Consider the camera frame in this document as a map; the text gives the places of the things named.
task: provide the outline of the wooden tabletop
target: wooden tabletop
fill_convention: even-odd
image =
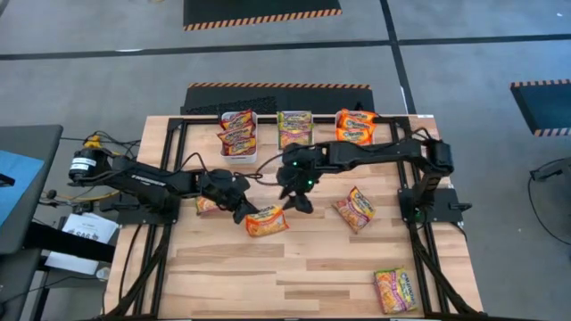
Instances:
[[[210,116],[188,116],[188,118]],[[169,117],[148,117],[138,161],[159,167]],[[412,129],[427,128],[438,136],[434,118],[410,116]],[[220,142],[215,125],[188,128],[184,158],[199,152],[209,169],[254,172],[277,152],[275,125],[259,125],[258,160],[251,165],[228,166],[219,156]],[[316,125],[315,141],[335,139],[334,125]],[[390,142],[387,125],[375,131],[377,143]],[[173,169],[178,133],[173,138],[169,169]],[[275,180],[280,163],[271,162],[263,171],[264,180]],[[190,160],[185,169],[197,169]],[[410,166],[408,180],[413,182]],[[443,180],[441,187],[449,186]],[[246,192],[258,208],[283,202],[280,187],[251,182]],[[357,186],[373,203],[377,214],[358,235],[331,207]],[[169,259],[161,299],[160,318],[190,317],[389,317],[383,315],[373,271],[405,267],[413,283],[418,309],[406,317],[422,316],[408,230],[401,221],[397,200],[400,188],[395,164],[367,165],[339,175],[324,175],[309,194],[315,211],[285,212],[290,226],[285,232],[259,238],[250,237],[242,222],[236,225],[229,212],[196,215],[194,200],[182,203],[178,223],[170,238]],[[458,293],[474,309],[482,309],[476,280],[464,236],[449,223],[433,224],[442,271]],[[105,307],[117,304],[120,275],[125,264],[134,226],[120,230],[112,272],[105,294]],[[136,240],[124,285],[124,292],[137,278],[145,247],[147,227]],[[426,270],[434,310],[438,301],[433,278]],[[143,311],[149,311],[154,284],[152,276],[145,292]]]

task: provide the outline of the noodle packages in bowl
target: noodle packages in bowl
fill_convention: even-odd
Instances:
[[[284,212],[275,205],[261,209],[258,214],[246,216],[246,231],[250,236],[272,235],[288,228]]]
[[[332,206],[347,221],[355,234],[375,216],[375,208],[357,186],[351,189],[349,196],[333,203]]]
[[[402,313],[417,308],[409,275],[404,268],[379,270],[375,275],[375,289],[385,314]]]

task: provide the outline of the white container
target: white container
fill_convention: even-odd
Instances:
[[[288,114],[288,113],[291,113],[291,112],[300,112],[300,111],[282,111],[282,112],[283,112],[284,114]],[[278,146],[276,154],[280,154],[280,153],[283,153],[283,152],[284,152],[283,149],[281,149],[281,150],[279,149],[279,128],[277,127],[277,123],[278,123],[278,122],[279,122],[279,119],[276,119],[277,146]],[[313,114],[311,114],[311,124],[314,125],[314,124],[313,124]],[[314,134],[314,133],[315,133],[315,130],[313,130],[313,128],[311,128],[311,144],[315,144],[315,134]]]
[[[335,128],[337,128],[337,122],[339,121],[339,118],[341,117],[341,111],[338,111],[335,113]],[[372,135],[372,139],[371,139],[371,144],[375,144],[375,130],[373,130],[373,135]]]
[[[237,114],[238,111],[229,111],[229,112],[225,112],[222,114],[222,120],[225,119],[230,119],[230,117],[232,117],[233,115]],[[258,115],[252,111],[252,121],[254,126],[256,127],[254,129],[253,135],[256,138],[256,149],[254,150],[252,155],[237,155],[237,156],[225,156],[223,154],[224,152],[224,146],[222,146],[222,149],[220,149],[220,156],[222,156],[222,158],[224,159],[224,161],[226,161],[226,163],[228,164],[252,164],[254,162],[256,162],[256,160],[258,159],[258,145],[260,144],[260,142],[258,142]]]

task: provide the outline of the gray floor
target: gray floor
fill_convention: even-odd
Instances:
[[[266,25],[182,31],[182,4],[139,0],[12,0],[0,17],[0,54],[387,39],[377,0],[341,1],[343,15]],[[566,0],[390,0],[400,39],[571,33]],[[418,113],[434,114],[452,145],[452,179],[466,213],[468,245],[484,308],[495,316],[571,315],[570,249],[539,226],[528,171],[569,155],[568,137],[533,137],[509,82],[570,78],[570,41],[401,48]],[[0,126],[59,123],[64,135],[96,129],[137,139],[145,117],[177,114],[199,81],[366,83],[377,111],[405,112],[390,47],[0,62]],[[65,184],[79,144],[62,141],[46,186]],[[568,185],[532,186],[540,215],[571,240]],[[51,223],[66,209],[37,211]],[[45,320],[99,312],[101,286],[56,290]]]

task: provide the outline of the orange and black striped tape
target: orange and black striped tape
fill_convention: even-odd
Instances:
[[[509,85],[510,88],[520,87],[520,86],[546,86],[546,85],[565,85],[571,84],[569,79],[557,79],[557,80],[540,80],[540,81],[517,81]]]
[[[569,136],[571,135],[571,128],[547,128],[536,129],[534,135],[537,137],[545,136]]]
[[[293,84],[293,83],[191,83],[188,87],[217,86],[217,87],[264,87],[264,88],[341,88],[368,89],[371,85],[360,84]]]
[[[193,24],[189,24],[189,25],[185,26],[184,30],[185,31],[194,31],[194,30],[204,30],[204,29],[252,25],[252,24],[257,24],[257,23],[289,21],[289,20],[308,19],[308,18],[319,18],[319,17],[327,17],[327,16],[332,16],[332,15],[339,15],[342,13],[343,13],[343,10],[341,10],[341,9],[326,9],[326,10],[317,10],[317,11],[311,11],[311,12],[294,12],[294,13],[286,13],[286,14],[272,14],[269,16],[261,16],[261,17],[251,17],[251,18],[233,19],[233,20],[225,20],[225,21],[211,21],[211,22],[193,23]]]

